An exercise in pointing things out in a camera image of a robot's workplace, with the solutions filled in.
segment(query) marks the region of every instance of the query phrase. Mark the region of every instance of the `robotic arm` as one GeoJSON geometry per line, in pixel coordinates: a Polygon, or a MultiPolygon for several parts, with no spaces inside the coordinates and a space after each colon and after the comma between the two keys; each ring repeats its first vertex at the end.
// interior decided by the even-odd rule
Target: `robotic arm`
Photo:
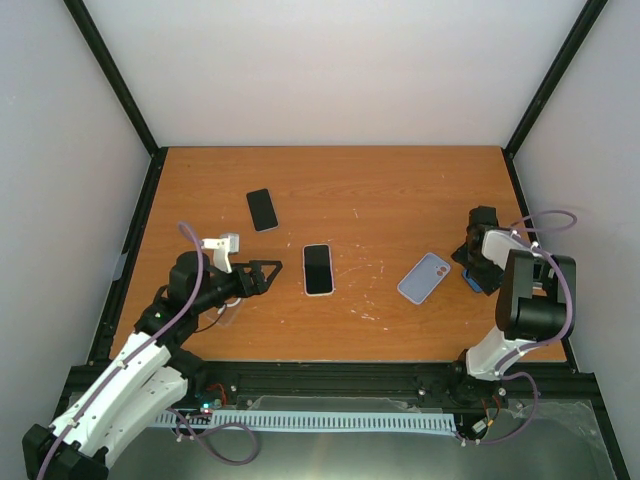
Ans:
{"type": "MultiPolygon", "coordinates": [[[[495,208],[471,210],[466,242],[452,257],[466,268],[463,275],[475,291],[489,295],[500,288],[496,326],[453,364],[451,398],[469,405],[478,398],[491,397],[504,372],[527,352],[563,330],[562,337],[567,338],[573,330],[575,310],[566,328],[567,298],[558,275],[549,260],[517,232],[499,227],[495,208]]],[[[575,261],[560,255],[551,258],[575,305],[575,261]]]]}
{"type": "Polygon", "coordinates": [[[92,387],[50,428],[34,425],[22,440],[27,475],[35,479],[51,446],[69,426],[56,456],[46,471],[46,480],[102,480],[117,458],[153,420],[188,392],[198,392],[205,384],[204,362],[180,347],[198,328],[198,315],[223,307],[233,297],[248,298],[265,293],[282,269],[279,261],[229,262],[238,251],[238,236],[205,239],[205,249],[213,249],[214,265],[203,254],[204,272],[195,301],[187,313],[142,350],[122,369],[122,361],[145,344],[183,308],[194,290],[198,253],[180,255],[169,274],[167,296],[156,295],[135,324],[123,349],[92,387]],[[262,268],[274,267],[265,276],[262,268]],[[99,385],[113,377],[95,401],[91,397],[99,385]],[[90,403],[78,421],[81,408],[90,403]]]}

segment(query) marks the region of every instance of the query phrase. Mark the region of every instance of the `gray floor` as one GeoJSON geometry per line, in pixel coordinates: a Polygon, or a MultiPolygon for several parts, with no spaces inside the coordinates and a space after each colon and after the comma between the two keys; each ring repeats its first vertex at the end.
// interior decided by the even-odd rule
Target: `gray floor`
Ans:
{"type": "MultiPolygon", "coordinates": [[[[148,429],[109,479],[613,479],[595,418],[586,410],[582,404],[550,405],[522,435],[497,446],[462,448],[453,438],[418,434],[260,433],[261,453],[244,467],[222,465],[191,442],[176,443],[168,429],[148,429]]],[[[501,413],[492,436],[520,421],[501,413]]],[[[249,451],[242,432],[222,432],[211,443],[233,458],[249,451]]]]}

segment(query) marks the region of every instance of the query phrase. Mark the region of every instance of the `wooden table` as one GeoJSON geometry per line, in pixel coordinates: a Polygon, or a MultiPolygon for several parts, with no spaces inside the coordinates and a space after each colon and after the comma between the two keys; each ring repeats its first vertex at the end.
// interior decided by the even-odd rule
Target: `wooden table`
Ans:
{"type": "MultiPolygon", "coordinates": [[[[176,229],[185,220],[201,237],[239,233],[232,261],[284,264],[269,292],[188,340],[203,359],[451,361],[495,324],[497,294],[473,293],[450,261],[480,204],[497,207],[501,223],[520,217],[498,147],[171,148],[112,352],[192,249],[176,229]],[[245,194],[265,187],[280,227],[256,233],[245,194]],[[302,247],[312,243],[331,245],[331,296],[303,292],[302,247]],[[416,306],[396,286],[427,252],[452,271],[416,306]]],[[[564,353],[557,345],[527,359],[564,353]]]]}

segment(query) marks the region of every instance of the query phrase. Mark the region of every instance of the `white smartphone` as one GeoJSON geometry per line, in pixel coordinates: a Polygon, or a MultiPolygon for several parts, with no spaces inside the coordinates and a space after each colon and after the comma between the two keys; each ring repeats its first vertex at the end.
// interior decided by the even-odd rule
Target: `white smartphone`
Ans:
{"type": "Polygon", "coordinates": [[[333,268],[329,245],[307,245],[302,249],[304,291],[310,296],[333,293],[333,268]]]}

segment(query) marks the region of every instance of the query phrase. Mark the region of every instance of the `blue object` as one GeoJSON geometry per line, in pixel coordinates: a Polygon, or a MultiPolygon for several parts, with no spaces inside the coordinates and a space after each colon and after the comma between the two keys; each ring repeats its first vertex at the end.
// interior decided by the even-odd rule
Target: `blue object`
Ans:
{"type": "Polygon", "coordinates": [[[469,275],[469,269],[466,269],[462,272],[462,277],[467,281],[471,289],[476,293],[482,293],[482,288],[475,282],[473,278],[469,275]]]}

